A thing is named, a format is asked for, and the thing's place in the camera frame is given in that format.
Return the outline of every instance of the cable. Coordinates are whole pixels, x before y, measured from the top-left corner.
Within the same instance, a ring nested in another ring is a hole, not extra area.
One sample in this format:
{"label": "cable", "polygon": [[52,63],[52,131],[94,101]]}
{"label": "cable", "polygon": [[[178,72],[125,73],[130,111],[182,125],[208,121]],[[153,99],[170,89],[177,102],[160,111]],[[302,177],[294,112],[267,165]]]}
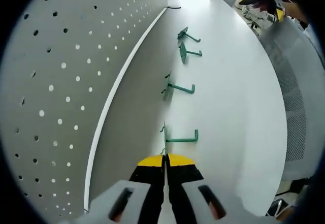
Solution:
{"label": "cable", "polygon": [[169,9],[181,9],[181,7],[170,7],[170,6],[166,6],[166,8],[169,8]]}

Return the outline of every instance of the green metal hook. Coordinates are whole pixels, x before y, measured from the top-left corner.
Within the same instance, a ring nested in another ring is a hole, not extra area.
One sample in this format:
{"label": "green metal hook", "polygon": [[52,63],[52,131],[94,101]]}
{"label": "green metal hook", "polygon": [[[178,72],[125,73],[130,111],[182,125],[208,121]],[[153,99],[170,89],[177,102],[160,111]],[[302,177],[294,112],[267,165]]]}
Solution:
{"label": "green metal hook", "polygon": [[165,121],[164,121],[164,126],[162,127],[162,129],[160,130],[160,132],[162,133],[164,131],[164,135],[165,135],[165,143],[175,143],[175,142],[196,142],[199,139],[199,130],[195,129],[194,130],[194,138],[185,138],[185,139],[167,139],[167,130],[166,130],[166,125],[165,125]]}
{"label": "green metal hook", "polygon": [[168,84],[168,87],[175,88],[175,89],[184,91],[186,93],[194,93],[195,92],[195,85],[194,84],[192,84],[192,89],[191,90],[190,89],[187,89],[187,88],[183,88],[183,87],[177,86],[177,85],[174,85],[174,84],[171,84],[171,83]]}
{"label": "green metal hook", "polygon": [[186,139],[166,139],[167,143],[173,142],[196,142],[199,139],[199,130],[194,130],[194,138],[186,138]]}
{"label": "green metal hook", "polygon": [[160,154],[161,155],[166,155],[166,148],[163,148]]}
{"label": "green metal hook", "polygon": [[180,87],[180,86],[170,83],[170,74],[171,73],[169,73],[167,76],[165,76],[165,78],[168,78],[167,85],[166,85],[166,88],[161,93],[165,93],[167,91],[168,87],[175,88],[175,89],[184,91],[186,93],[191,93],[191,94],[195,92],[194,84],[192,84],[192,89],[187,89],[187,88],[183,88],[183,87]]}
{"label": "green metal hook", "polygon": [[190,39],[193,39],[194,41],[196,41],[196,42],[200,42],[201,41],[201,39],[196,39],[196,38],[194,38],[194,37],[192,37],[191,35],[188,35],[186,32],[187,32],[187,30],[188,30],[188,27],[186,27],[185,29],[183,29],[181,32],[179,32],[179,34],[177,35],[177,39],[178,40],[180,40],[182,37],[184,37],[184,36],[188,36]]}
{"label": "green metal hook", "polygon": [[197,52],[192,52],[192,51],[187,51],[184,42],[182,42],[181,45],[179,46],[179,53],[181,55],[183,64],[185,64],[185,62],[186,62],[187,54],[202,56],[202,51],[201,50],[199,50],[198,53]]}

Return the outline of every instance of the white table surface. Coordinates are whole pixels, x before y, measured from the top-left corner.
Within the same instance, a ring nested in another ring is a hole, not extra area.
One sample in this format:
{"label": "white table surface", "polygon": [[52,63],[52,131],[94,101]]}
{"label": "white table surface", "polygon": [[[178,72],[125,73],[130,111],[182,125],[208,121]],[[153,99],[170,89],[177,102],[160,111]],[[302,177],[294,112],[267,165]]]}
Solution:
{"label": "white table surface", "polygon": [[[196,143],[170,144],[170,152],[193,158],[205,179],[236,193],[245,209],[263,216],[279,186],[287,144],[284,103],[271,62],[224,1],[169,0],[169,5],[182,8],[163,14],[115,94],[96,151],[90,200],[128,179],[141,159],[161,153],[165,120],[172,138],[199,130]],[[189,54],[184,65],[176,37],[186,26],[202,39],[184,38],[187,50],[201,50],[203,56]],[[170,102],[162,101],[169,71],[177,85],[195,84],[195,93],[174,90]],[[165,223],[170,213],[170,206],[163,206]]]}
{"label": "white table surface", "polygon": [[193,158],[203,177],[237,191],[244,207],[265,215],[279,186],[287,131],[280,86],[255,34],[223,0],[169,0],[188,10],[184,66],[176,62],[176,83],[196,85],[194,96],[175,91],[166,124],[172,137],[199,141],[175,143],[172,152]]}

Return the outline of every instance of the pegboard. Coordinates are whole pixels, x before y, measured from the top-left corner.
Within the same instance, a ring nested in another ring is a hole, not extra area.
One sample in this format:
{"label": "pegboard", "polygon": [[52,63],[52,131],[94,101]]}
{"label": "pegboard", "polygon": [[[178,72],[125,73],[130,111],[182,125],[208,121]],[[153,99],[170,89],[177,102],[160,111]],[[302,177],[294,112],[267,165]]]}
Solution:
{"label": "pegboard", "polygon": [[167,0],[32,0],[0,70],[0,133],[14,179],[47,222],[84,212],[107,96]]}

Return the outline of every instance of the pegboard hole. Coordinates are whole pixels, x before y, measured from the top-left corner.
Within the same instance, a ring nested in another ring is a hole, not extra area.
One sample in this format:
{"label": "pegboard hole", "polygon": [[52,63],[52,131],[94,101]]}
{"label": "pegboard hole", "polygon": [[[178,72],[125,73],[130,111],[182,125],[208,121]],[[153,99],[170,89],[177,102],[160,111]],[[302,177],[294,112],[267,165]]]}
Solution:
{"label": "pegboard hole", "polygon": [[30,75],[30,78],[35,77],[35,75],[36,75],[36,71],[33,71],[33,72],[31,73],[31,75]]}

